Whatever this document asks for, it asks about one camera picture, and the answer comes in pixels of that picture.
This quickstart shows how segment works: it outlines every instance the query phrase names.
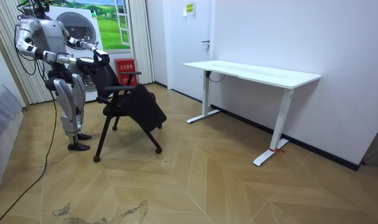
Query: poster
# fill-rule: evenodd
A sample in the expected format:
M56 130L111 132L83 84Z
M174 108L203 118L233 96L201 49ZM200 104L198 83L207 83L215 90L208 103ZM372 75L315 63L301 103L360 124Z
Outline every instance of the poster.
M123 1L119 0L119 13L125 13ZM64 0L63 5L54 4L58 7L70 7L75 9L91 9L96 13L92 14L93 19L97 19L100 37L104 50L129 49L130 46L121 43L121 33L115 10L114 0ZM121 16L121 27L126 28L126 17ZM128 33L123 33L123 40L128 41Z

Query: robot leg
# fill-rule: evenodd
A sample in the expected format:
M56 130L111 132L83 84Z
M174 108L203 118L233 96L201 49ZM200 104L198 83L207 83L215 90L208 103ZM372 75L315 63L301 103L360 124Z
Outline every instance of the robot leg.
M70 139L68 149L70 151L86 151L90 146L78 143L78 133L80 132L80 125L77 122L77 106L75 105L73 94L64 80L55 78L53 80L54 87L57 90L58 101L64 114L61 115L62 126L65 134Z
M81 76L75 73L72 74L72 81L74 83L72 93L75 100L75 104L77 105L78 126L80 127L80 130L82 130L84 112L83 108L86 102L85 85L83 84ZM91 138L91 135L83 134L81 132L78 133L78 140L87 140Z

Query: white curtain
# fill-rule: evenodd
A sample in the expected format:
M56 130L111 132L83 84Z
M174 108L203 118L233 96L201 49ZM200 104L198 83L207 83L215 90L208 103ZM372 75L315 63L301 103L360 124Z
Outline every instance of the white curtain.
M0 0L0 38L3 46L12 62L21 85L28 97L29 103L41 103L52 100L49 91L45 88L37 68L35 75L29 76L23 69L14 48L14 26L17 24L17 16L21 13L17 10L18 0ZM28 72L34 71L34 62L21 59Z
M149 27L147 20L145 0L126 1L131 21L132 55L136 61L136 70L142 72L138 75L139 83L154 82L153 55L151 53Z

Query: desk foot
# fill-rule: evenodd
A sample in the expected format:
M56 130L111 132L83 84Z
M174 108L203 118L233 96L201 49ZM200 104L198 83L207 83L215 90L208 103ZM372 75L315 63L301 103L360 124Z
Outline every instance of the desk foot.
M278 142L277 148L280 149L286 143L288 143L287 139L280 139L280 141ZM269 159L269 157L271 157L275 152L277 152L277 150L272 151L272 150L268 149L264 153L262 153L262 155L258 156L252 163L257 165L257 166L261 166L262 163L265 162L267 159Z
M208 116L213 115L213 114L216 114L218 112L220 112L220 111L219 110L213 110L213 111L208 112L207 115L205 115L205 116L204 115L196 116L195 118L188 119L186 122L188 124L191 124L191 123L193 123L197 120L200 120L202 118L208 117Z

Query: door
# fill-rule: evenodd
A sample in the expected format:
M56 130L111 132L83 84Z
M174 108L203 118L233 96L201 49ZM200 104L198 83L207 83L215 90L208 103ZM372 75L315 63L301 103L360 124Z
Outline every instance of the door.
M185 17L183 11L190 3L194 4L194 15ZM201 100L203 71L183 63L209 60L209 42L206 41L210 40L211 0L168 1L168 4L171 88Z

